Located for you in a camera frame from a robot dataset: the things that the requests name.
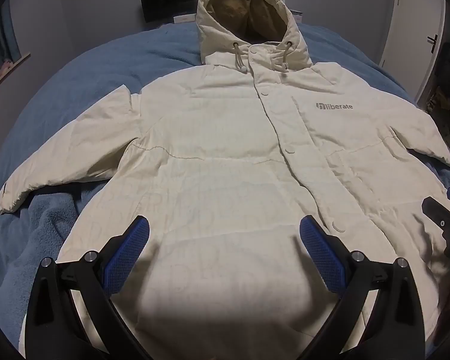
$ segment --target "snap button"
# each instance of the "snap button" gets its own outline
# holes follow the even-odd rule
[[[344,233],[345,232],[345,229],[344,228],[339,228],[337,225],[336,225],[336,223],[335,223],[335,221],[333,221],[332,223],[331,223],[331,225],[334,227],[334,229],[336,230],[336,231],[338,231],[339,233]]]

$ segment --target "blue curtain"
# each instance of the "blue curtain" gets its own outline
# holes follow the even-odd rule
[[[0,68],[5,61],[17,62],[20,57],[10,14],[10,0],[6,0],[0,9]]]

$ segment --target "liberate logo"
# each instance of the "liberate logo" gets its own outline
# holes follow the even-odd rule
[[[353,109],[353,106],[347,105],[347,104],[324,104],[324,103],[317,103],[318,109],[344,109],[344,108],[351,108]]]

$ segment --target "blue blanket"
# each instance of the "blue blanket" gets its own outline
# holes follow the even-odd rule
[[[405,91],[337,34],[300,25],[313,62],[335,61],[371,86],[409,100]],[[200,65],[194,23],[166,25],[90,50],[56,73],[30,100],[0,151],[0,188],[13,170],[62,126],[125,84],[132,93],[156,78]],[[422,159],[448,187],[450,169]],[[18,345],[36,268],[58,256],[79,213],[104,182],[41,188],[21,209],[0,216],[0,327]]]

